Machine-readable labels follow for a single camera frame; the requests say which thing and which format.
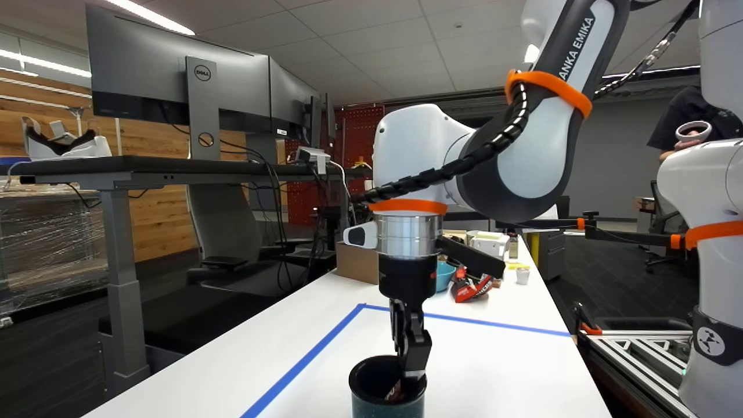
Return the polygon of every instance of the plastic wrap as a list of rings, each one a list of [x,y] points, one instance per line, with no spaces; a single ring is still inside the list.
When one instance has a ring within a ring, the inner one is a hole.
[[[98,289],[107,277],[100,206],[88,209],[65,184],[0,191],[0,317]]]

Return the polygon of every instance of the computer monitor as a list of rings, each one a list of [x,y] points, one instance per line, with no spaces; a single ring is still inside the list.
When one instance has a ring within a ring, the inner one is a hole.
[[[283,138],[297,139],[312,146],[315,129],[320,129],[320,116],[314,114],[319,107],[319,95],[315,89],[301,81],[273,58],[269,59],[271,78],[271,130]]]
[[[328,141],[331,143],[335,139],[335,108],[330,100],[330,95],[325,93],[325,123],[328,126]]]
[[[213,100],[204,105],[218,109],[217,129],[270,132],[267,55],[155,28],[91,4],[85,15],[94,114],[189,125],[189,103]],[[191,76],[206,87],[189,88]],[[194,94],[200,99],[190,100]]]

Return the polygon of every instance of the black shirt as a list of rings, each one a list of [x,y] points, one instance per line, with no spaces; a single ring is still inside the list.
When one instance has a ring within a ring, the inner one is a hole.
[[[740,138],[743,123],[729,110],[714,107],[701,96],[700,86],[689,86],[681,90],[655,126],[648,146],[661,151],[673,151],[676,145],[676,129],[686,122],[704,120],[712,125],[707,141]]]

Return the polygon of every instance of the gray wall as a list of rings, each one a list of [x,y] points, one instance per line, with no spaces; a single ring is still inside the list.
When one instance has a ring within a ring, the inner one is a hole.
[[[636,218],[636,196],[651,196],[660,152],[647,141],[670,98],[596,103],[578,135],[573,170],[565,190],[570,214],[598,210],[601,216]]]

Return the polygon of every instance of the red pegboard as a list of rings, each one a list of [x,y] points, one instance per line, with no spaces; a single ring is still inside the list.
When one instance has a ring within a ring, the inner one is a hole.
[[[344,167],[353,167],[359,157],[363,158],[368,164],[373,166],[372,153],[374,152],[374,133],[377,124],[384,116],[384,106],[372,106],[360,109],[345,109],[335,112],[335,121],[338,127],[333,147],[330,147],[328,138],[323,135],[321,138],[322,148],[331,155],[333,161],[341,160],[341,152],[344,155],[342,165]],[[325,132],[325,118],[323,118],[322,131]],[[286,155],[295,152],[299,147],[299,142],[286,140]],[[348,189],[353,193],[363,191],[363,179],[353,180]],[[288,210],[289,223],[300,225],[313,225],[316,220],[312,216],[314,208],[321,205],[320,197],[317,192],[317,186],[314,183],[296,182],[288,183]],[[337,205],[335,202],[337,194],[334,190],[328,194],[330,205]]]

